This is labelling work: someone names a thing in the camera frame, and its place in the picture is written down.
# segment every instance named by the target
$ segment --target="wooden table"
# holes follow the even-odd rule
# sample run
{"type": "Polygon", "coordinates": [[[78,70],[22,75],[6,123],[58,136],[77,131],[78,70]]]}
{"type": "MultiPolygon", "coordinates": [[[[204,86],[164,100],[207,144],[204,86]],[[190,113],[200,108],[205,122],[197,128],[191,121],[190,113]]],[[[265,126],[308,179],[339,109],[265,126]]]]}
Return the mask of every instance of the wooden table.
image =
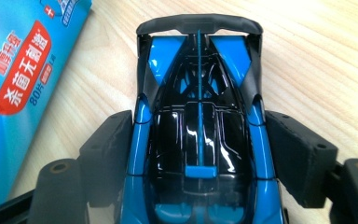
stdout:
{"type": "MultiPolygon", "coordinates": [[[[358,1],[94,0],[11,197],[33,189],[51,161],[76,158],[109,116],[136,99],[137,26],[184,13],[220,13],[264,28],[263,99],[358,158],[358,1]]],[[[305,210],[286,192],[291,223],[327,223],[327,208],[305,210]]]]}

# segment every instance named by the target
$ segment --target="rear spoiler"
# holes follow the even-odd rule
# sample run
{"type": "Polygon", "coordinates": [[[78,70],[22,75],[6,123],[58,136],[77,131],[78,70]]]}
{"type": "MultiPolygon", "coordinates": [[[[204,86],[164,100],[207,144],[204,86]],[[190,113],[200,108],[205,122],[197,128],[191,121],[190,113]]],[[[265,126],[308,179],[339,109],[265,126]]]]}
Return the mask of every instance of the rear spoiler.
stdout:
{"type": "Polygon", "coordinates": [[[218,30],[244,32],[250,35],[262,35],[263,28],[256,21],[243,17],[220,14],[176,15],[146,21],[136,29],[137,35],[177,30],[183,35],[214,34],[218,30]]]}

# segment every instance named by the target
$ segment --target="toy car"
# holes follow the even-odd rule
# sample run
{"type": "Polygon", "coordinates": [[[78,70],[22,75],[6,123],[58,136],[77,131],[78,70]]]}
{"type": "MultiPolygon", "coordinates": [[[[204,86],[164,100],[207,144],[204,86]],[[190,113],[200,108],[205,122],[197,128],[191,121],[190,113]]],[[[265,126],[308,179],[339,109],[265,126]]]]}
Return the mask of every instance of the toy car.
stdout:
{"type": "Polygon", "coordinates": [[[139,26],[121,223],[283,223],[263,120],[262,32],[221,15],[139,26]],[[183,35],[149,35],[171,29],[183,35]],[[212,35],[219,29],[249,35],[212,35]]]}
{"type": "Polygon", "coordinates": [[[118,223],[287,223],[280,182],[306,208],[329,197],[333,223],[358,222],[358,160],[337,164],[334,145],[264,110],[262,33],[216,14],[141,24],[133,122],[111,116],[77,160],[43,168],[28,222],[88,223],[86,203],[112,203],[118,223]],[[151,35],[169,30],[181,35],[151,35]]]}

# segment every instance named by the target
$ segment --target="blue toy car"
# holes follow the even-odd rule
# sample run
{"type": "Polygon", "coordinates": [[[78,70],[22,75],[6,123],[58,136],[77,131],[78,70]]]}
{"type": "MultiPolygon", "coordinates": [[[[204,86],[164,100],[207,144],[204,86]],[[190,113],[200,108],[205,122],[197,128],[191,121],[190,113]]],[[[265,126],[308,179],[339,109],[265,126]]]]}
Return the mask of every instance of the blue toy car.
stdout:
{"type": "Polygon", "coordinates": [[[121,223],[283,223],[260,92],[262,33],[222,15],[139,26],[121,223]],[[172,29],[183,35],[150,35],[172,29]],[[220,29],[247,35],[213,35],[220,29]]]}

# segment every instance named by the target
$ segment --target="table surface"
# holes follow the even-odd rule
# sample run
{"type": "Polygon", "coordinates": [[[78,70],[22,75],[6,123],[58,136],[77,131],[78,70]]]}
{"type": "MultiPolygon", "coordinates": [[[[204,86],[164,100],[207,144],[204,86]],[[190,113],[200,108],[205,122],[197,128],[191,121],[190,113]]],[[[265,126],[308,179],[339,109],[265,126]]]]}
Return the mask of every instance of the table surface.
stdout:
{"type": "MultiPolygon", "coordinates": [[[[290,115],[335,144],[338,161],[358,158],[358,1],[94,0],[11,197],[33,189],[49,162],[77,158],[108,116],[134,109],[137,26],[186,13],[258,21],[264,28],[265,108],[290,115]]],[[[282,189],[291,223],[328,223],[329,202],[325,209],[305,210],[282,189]]]]}

